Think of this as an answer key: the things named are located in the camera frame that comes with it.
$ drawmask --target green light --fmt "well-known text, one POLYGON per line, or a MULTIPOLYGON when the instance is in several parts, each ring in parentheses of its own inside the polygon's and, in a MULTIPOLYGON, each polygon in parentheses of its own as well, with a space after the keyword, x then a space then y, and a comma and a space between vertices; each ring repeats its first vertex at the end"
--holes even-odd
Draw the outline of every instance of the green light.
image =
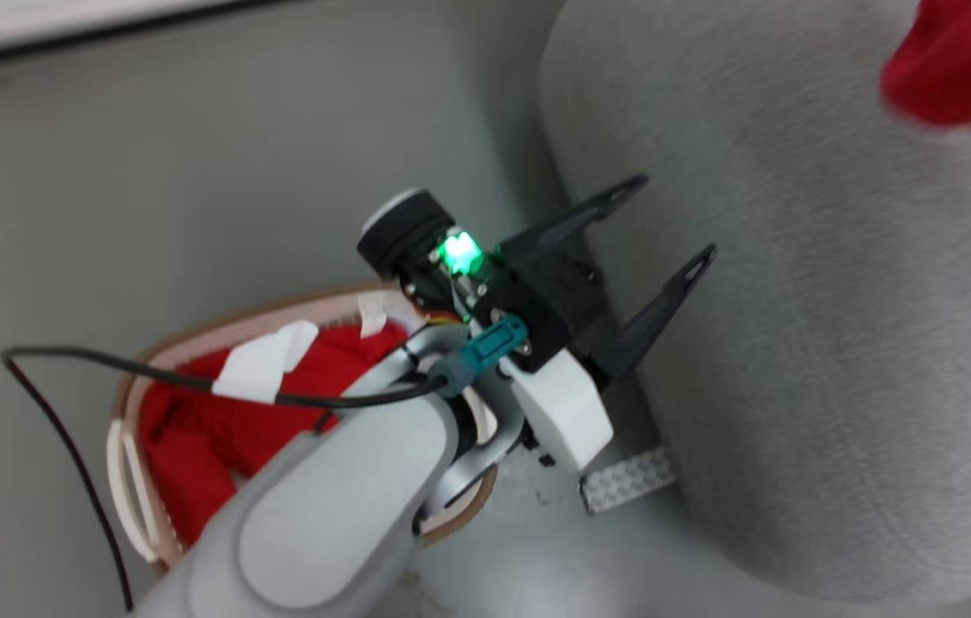
POLYGON ((473 275, 481 269, 485 254, 472 236, 462 232, 439 245, 439 258, 453 275, 473 275))

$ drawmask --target robotic arm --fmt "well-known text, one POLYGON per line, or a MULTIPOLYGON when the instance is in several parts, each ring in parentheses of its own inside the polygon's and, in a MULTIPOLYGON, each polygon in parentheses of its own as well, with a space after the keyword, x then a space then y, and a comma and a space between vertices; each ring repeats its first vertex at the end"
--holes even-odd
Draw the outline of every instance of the robotic arm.
POLYGON ((610 441, 599 392, 625 379, 715 258, 710 245, 672 277, 606 349, 568 345, 603 311, 598 269, 564 253, 646 183, 637 176, 555 221, 482 251, 426 191, 372 216, 359 252, 422 309, 465 324, 415 333, 344 396, 403 388, 434 394, 350 410, 337 429, 300 435, 230 500, 138 617, 364 615, 418 547, 420 521, 472 488, 518 445, 537 443, 569 470, 610 441), (497 419, 477 445, 460 415, 473 388, 497 419))

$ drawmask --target black cable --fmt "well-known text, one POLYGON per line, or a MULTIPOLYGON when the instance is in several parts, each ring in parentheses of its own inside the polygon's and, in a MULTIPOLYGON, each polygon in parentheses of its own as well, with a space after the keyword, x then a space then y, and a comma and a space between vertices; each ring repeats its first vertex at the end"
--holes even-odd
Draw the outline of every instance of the black cable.
MULTIPOLYGON (((210 379, 202 379, 202 377, 187 376, 167 371, 167 369, 149 367, 149 365, 137 363, 133 360, 120 359, 117 356, 98 352, 96 349, 77 348, 71 347, 70 345, 8 348, 1 353, 3 366, 8 369, 8 373, 15 377, 15 382, 18 382, 23 387, 23 390, 31 396, 31 399, 38 404, 39 409, 42 410, 42 414, 46 416, 50 425, 54 427, 54 431, 58 432, 58 437, 61 438, 62 445, 65 445, 65 450, 69 451, 73 465, 76 466, 76 472, 81 477, 81 483, 84 485, 85 493, 88 493, 88 499, 92 501, 92 510, 96 513, 96 519, 100 520, 100 527, 104 529, 104 536, 107 536, 107 547, 112 551, 112 560, 115 560, 115 570, 119 576, 119 587, 123 588, 123 605, 125 611, 129 614, 135 608, 135 601, 133 601, 133 595, 130 593, 130 579, 127 578, 127 567, 123 563, 123 555, 119 553, 119 543, 116 540, 115 531, 112 530, 112 525, 107 520, 107 515, 104 513, 104 506, 100 503, 100 496, 96 493, 96 487, 92 484, 92 477, 88 476, 88 467, 85 467, 80 451, 74 445, 73 438, 70 437, 69 432, 65 431, 65 425, 62 425, 61 419, 58 419, 57 412, 54 412, 53 407, 46 401, 46 397, 43 397, 42 392, 38 388, 35 388, 31 380, 19 368, 19 365, 15 364, 15 357, 17 356, 50 356, 92 361, 93 363, 104 365, 104 367, 111 367, 126 373, 149 377, 149 379, 155 379, 158 382, 194 388, 196 391, 210 391, 210 387, 214 382, 210 379)), ((276 394, 276 403, 281 404, 281 406, 296 407, 365 408, 382 406, 382 404, 386 403, 405 402, 406 399, 413 399, 427 395, 429 392, 437 391, 442 386, 443 384, 441 382, 426 380, 426 382, 405 388, 402 391, 383 392, 383 394, 367 395, 364 397, 325 398, 280 392, 280 394, 276 394)))

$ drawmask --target floor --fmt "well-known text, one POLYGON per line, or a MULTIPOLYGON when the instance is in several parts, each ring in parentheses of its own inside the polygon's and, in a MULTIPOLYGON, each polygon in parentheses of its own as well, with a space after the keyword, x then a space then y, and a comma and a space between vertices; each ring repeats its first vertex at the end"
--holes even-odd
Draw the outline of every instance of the floor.
MULTIPOLYGON (((535 73, 561 5, 298 1, 1 64, 0 348, 133 354, 245 306, 364 281, 355 234, 407 186, 433 188, 486 241, 557 211, 535 73)), ((103 488, 116 376, 28 371, 103 488)), ((655 445, 637 391, 608 407, 618 438, 603 463, 655 445)), ((152 572, 127 550, 143 593, 152 572)), ((69 462, 0 372, 0 615, 119 615, 118 603, 69 462)), ((722 558, 672 490, 588 518, 573 475, 517 451, 480 515, 421 552, 374 614, 971 618, 971 602, 792 597, 722 558)))

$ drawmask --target white tape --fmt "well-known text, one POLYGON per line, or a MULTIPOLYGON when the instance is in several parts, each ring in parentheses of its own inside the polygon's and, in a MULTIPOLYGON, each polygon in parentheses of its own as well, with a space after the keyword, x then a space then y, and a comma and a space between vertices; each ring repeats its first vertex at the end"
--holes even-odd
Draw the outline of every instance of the white tape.
POLYGON ((229 352, 210 391, 250 402, 275 402, 282 375, 298 366, 317 333, 316 324, 301 320, 238 345, 229 352))
POLYGON ((359 294, 359 338, 376 336, 386 328, 385 294, 359 294))

